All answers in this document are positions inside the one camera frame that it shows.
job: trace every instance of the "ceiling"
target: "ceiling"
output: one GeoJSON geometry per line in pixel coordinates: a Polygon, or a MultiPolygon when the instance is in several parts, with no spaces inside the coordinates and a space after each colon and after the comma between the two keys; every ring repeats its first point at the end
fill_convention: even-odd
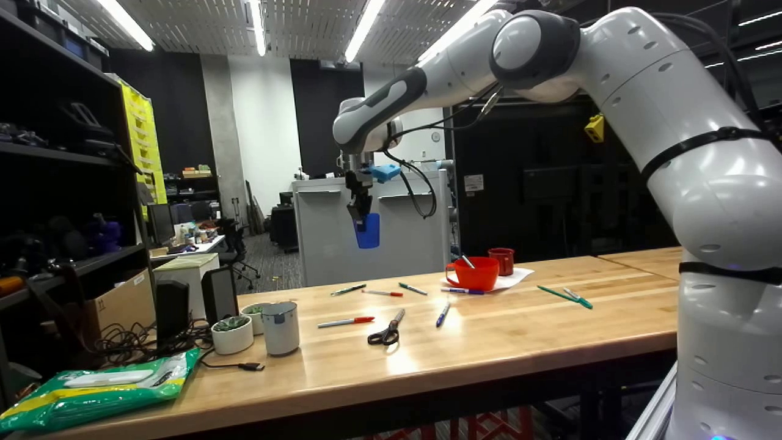
{"type": "MultiPolygon", "coordinates": [[[[251,57],[254,36],[244,0],[119,0],[148,29],[157,50],[187,54],[251,57]]],[[[386,0],[360,52],[365,64],[413,64],[478,0],[386,0]]],[[[517,7],[542,4],[579,19],[598,18],[609,4],[686,12],[713,0],[506,0],[517,7]]],[[[96,0],[58,0],[110,50],[139,50],[96,0]]],[[[261,0],[272,57],[339,62],[360,21],[365,0],[261,0]]],[[[779,9],[777,0],[745,0],[744,12],[779,9]]]]}

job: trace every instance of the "white wall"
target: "white wall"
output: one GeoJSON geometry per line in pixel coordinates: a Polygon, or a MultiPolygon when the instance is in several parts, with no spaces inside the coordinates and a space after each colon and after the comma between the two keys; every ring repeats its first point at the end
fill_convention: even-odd
{"type": "MultiPolygon", "coordinates": [[[[379,67],[365,67],[365,92],[374,92],[388,81],[393,81],[404,68],[379,68],[379,67]]],[[[404,129],[429,125],[442,119],[442,108],[429,108],[429,111],[415,111],[415,112],[404,112],[401,123],[404,129]]],[[[396,157],[401,160],[445,160],[445,131],[442,129],[424,129],[424,131],[412,131],[405,134],[399,147],[393,150],[396,157]]],[[[385,155],[374,155],[374,164],[388,164],[385,155]]]]}
{"type": "Polygon", "coordinates": [[[242,171],[265,216],[300,167],[289,58],[231,57],[242,171]]]}

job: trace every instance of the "green-handled tool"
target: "green-handled tool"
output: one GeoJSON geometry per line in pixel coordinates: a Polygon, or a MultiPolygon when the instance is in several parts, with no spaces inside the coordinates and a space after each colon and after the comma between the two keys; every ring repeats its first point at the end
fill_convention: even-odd
{"type": "Polygon", "coordinates": [[[363,290],[366,283],[357,283],[357,287],[350,287],[350,288],[342,288],[342,290],[336,290],[333,295],[346,295],[346,293],[352,293],[352,290],[363,290]]]}
{"type": "Polygon", "coordinates": [[[430,295],[430,293],[426,293],[426,290],[420,290],[420,288],[413,288],[412,283],[399,283],[401,288],[405,288],[405,290],[413,290],[413,293],[419,293],[419,295],[430,295]]]}
{"type": "Polygon", "coordinates": [[[576,295],[573,290],[556,290],[556,288],[548,288],[548,287],[537,287],[537,288],[545,290],[545,293],[559,295],[565,300],[579,304],[583,309],[592,310],[592,304],[584,295],[576,295]]]}

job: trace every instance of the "cup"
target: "cup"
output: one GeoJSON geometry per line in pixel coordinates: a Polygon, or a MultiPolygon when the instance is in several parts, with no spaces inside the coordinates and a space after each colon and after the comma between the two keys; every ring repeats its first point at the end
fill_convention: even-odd
{"type": "Polygon", "coordinates": [[[495,256],[470,256],[470,262],[474,265],[474,268],[468,267],[465,260],[447,265],[445,267],[447,283],[458,288],[470,288],[470,290],[491,290],[498,277],[498,262],[495,256]]]}
{"type": "Polygon", "coordinates": [[[251,345],[251,317],[250,316],[231,316],[225,321],[214,323],[214,345],[221,358],[242,353],[251,345]]]}
{"type": "Polygon", "coordinates": [[[514,273],[514,248],[491,248],[489,256],[498,262],[498,273],[512,277],[514,273]]]}
{"type": "Polygon", "coordinates": [[[382,216],[366,216],[363,227],[355,227],[360,249],[374,249],[382,245],[382,216]]]}
{"type": "Polygon", "coordinates": [[[244,316],[251,317],[251,332],[254,332],[254,336],[265,336],[265,317],[261,317],[265,305],[267,305],[267,304],[254,304],[254,305],[248,305],[248,309],[242,310],[244,316]]]}
{"type": "Polygon", "coordinates": [[[261,309],[267,355],[283,358],[299,349],[299,310],[294,300],[261,309]]]}

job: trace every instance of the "green bag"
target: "green bag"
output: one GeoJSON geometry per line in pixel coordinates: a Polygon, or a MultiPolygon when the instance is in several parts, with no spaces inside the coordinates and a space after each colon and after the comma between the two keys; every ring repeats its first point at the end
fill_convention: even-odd
{"type": "Polygon", "coordinates": [[[61,371],[0,416],[0,433],[65,430],[177,402],[201,349],[101,371],[61,371]]]}

